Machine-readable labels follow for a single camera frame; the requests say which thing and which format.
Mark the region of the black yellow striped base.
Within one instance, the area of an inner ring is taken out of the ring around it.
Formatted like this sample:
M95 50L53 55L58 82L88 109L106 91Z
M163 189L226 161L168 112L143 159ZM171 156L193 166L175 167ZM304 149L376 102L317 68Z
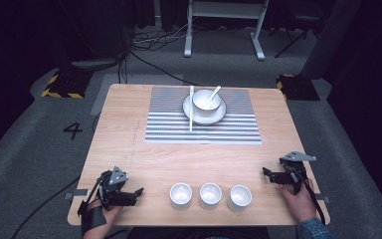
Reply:
M278 75L276 82L287 101L319 101L312 81L302 75Z
M47 83L42 97L83 99L93 72L74 70L56 71Z

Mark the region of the white cup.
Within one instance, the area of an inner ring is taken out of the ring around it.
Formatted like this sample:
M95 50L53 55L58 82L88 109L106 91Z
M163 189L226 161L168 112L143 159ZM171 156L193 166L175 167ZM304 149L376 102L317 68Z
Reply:
M251 190L245 185L235 185L230 190L227 205L233 212L244 211L252 202Z
M203 209L214 210L222 199L222 190L216 183L208 182L201 186L199 196L199 203Z
M169 192L172 207L179 211L186 210L190 206L192 195L192 189L187 183L175 183Z

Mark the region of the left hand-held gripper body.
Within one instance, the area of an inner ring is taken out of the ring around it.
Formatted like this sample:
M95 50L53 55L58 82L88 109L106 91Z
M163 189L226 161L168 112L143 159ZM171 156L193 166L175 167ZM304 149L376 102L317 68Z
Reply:
M128 180L128 175L122 171L118 166L113 170L107 170L100 175L98 181L97 197L100 199L104 208L110 206L122 206L123 199L136 198L129 197L122 191L122 187Z

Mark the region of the person's left hand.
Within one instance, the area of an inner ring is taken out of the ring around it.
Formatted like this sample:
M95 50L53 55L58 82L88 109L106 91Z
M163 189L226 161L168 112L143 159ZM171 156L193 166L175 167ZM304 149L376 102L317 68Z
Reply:
M92 229L98 228L99 230L104 230L108 233L121 210L121 206L111 206L109 209L106 209L101 205L99 200L93 202L89 206L89 212L93 214Z

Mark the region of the white plate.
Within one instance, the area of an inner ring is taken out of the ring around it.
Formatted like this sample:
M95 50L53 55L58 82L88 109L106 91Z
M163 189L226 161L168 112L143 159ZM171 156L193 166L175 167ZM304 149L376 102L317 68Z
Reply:
M186 97L185 100L183 101L182 109L183 109L183 113L185 114L185 116L187 116L189 118L188 103L189 103L189 97ZM193 110L194 111L193 111L193 118L192 119L195 123L213 124L213 123L220 121L226 115L227 106L226 106L226 103L223 101L223 99L221 99L220 107L212 115L210 115L208 117L200 116L199 114L196 113L195 109L193 109Z

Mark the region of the grey curtain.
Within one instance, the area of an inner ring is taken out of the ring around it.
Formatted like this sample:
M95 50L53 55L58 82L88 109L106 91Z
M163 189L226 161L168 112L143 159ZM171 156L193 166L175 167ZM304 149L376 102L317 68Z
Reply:
M329 18L312 48L300 74L321 79L347 33L362 0L336 0Z

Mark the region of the grey striped placemat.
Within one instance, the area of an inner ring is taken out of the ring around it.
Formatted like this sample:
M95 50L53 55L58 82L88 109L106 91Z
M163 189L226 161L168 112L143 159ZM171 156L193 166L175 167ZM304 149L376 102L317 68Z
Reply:
M148 143L193 144L261 144L257 118L250 93L243 89L223 89L219 93L226 103L226 115L213 124L193 121L189 131L189 118L182 105L189 97L189 88L156 87L151 92L145 141Z

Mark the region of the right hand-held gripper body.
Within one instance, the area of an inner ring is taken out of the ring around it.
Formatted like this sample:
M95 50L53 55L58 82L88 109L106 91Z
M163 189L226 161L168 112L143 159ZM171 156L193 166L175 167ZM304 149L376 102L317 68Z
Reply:
M305 161L316 161L316 157L298 151L292 151L281 157L280 164L285 171L277 177L277 184L291 185L293 193L299 193L301 186L307 180Z

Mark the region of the white metal table frame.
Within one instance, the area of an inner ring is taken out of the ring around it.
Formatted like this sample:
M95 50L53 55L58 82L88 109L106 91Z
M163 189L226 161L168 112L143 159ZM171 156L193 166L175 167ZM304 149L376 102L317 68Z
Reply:
M183 55L189 58L192 55L193 19L196 17L213 17L229 19L257 20L256 30L250 33L251 41L260 61L266 59L260 42L260 33L267 14L270 0L262 0L261 3L227 3L227 2L203 2L200 0L188 0L187 8L187 33Z

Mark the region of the white spoon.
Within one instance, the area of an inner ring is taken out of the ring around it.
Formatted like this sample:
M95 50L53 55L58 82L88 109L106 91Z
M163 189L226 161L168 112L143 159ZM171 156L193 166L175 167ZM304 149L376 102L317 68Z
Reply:
M215 98L215 96L218 94L218 92L222 89L221 86L217 86L215 88L215 90L212 92L212 94L206 99L207 101L213 101L213 99Z

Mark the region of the white bowl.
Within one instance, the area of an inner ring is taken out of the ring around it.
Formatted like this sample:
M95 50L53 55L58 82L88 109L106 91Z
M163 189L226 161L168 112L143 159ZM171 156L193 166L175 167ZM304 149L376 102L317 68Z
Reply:
M221 98L211 90L199 90L194 93L192 103L197 114L208 117L221 105Z

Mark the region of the person's right hand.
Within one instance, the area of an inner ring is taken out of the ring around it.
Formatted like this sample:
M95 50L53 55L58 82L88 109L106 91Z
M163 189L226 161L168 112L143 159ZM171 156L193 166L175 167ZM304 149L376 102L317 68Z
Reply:
M280 192L286 201L290 214L297 223L317 217L316 207L304 184L297 194L292 194L284 185L280 187Z

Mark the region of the black tripod stand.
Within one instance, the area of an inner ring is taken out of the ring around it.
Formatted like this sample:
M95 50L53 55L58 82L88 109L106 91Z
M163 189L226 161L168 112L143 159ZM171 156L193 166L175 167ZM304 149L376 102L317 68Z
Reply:
M309 31L313 33L315 38L318 38L317 30L324 23L324 13L316 7L287 7L276 10L275 14L278 24L271 28L269 37L283 28L289 39L289 43L275 54L276 58L298 40L305 39Z

